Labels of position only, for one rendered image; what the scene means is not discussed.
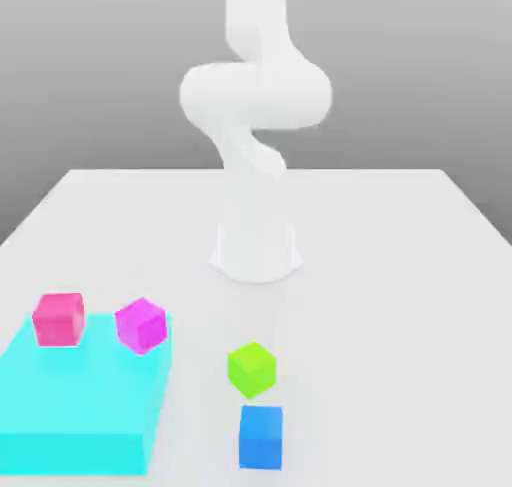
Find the small green cube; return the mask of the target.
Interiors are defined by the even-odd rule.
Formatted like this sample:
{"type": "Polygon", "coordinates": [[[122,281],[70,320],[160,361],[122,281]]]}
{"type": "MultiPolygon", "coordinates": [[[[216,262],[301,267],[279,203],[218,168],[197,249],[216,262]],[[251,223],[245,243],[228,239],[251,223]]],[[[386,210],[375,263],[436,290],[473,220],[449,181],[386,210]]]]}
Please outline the small green cube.
{"type": "Polygon", "coordinates": [[[276,383],[275,356],[257,342],[228,354],[228,378],[247,399],[252,399],[276,383]]]}

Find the small magenta cube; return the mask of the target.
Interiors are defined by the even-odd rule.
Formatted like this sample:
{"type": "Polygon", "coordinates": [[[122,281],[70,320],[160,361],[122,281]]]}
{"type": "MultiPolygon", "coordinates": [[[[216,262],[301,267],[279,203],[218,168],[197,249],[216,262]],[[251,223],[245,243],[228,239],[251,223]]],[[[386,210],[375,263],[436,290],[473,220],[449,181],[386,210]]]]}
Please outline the small magenta cube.
{"type": "Polygon", "coordinates": [[[139,298],[114,313],[119,341],[144,355],[168,338],[167,314],[158,305],[139,298]]]}

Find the small blue cube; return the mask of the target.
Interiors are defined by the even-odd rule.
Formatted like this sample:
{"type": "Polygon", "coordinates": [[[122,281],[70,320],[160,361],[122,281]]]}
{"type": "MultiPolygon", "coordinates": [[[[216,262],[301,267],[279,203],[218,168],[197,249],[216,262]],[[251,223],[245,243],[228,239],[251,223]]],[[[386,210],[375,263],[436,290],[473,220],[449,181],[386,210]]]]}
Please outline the small blue cube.
{"type": "Polygon", "coordinates": [[[238,437],[239,467],[281,470],[283,411],[277,406],[244,405],[238,437]]]}

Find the small pink cube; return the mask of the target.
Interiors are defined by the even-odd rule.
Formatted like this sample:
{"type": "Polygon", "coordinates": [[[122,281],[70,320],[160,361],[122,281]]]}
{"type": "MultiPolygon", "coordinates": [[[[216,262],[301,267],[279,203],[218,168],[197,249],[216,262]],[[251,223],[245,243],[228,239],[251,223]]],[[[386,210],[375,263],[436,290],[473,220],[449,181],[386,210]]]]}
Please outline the small pink cube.
{"type": "Polygon", "coordinates": [[[85,309],[80,293],[44,294],[32,314],[40,347],[77,346],[85,328],[85,309]]]}

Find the large cyan box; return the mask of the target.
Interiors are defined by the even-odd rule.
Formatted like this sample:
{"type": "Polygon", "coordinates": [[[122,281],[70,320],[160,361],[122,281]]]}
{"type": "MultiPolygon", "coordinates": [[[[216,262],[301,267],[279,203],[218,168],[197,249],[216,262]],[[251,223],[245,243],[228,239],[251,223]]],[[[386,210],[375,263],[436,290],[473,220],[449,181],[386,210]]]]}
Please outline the large cyan box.
{"type": "Polygon", "coordinates": [[[169,339],[137,355],[110,315],[63,348],[26,319],[0,355],[0,475],[146,474],[170,366],[169,339]]]}

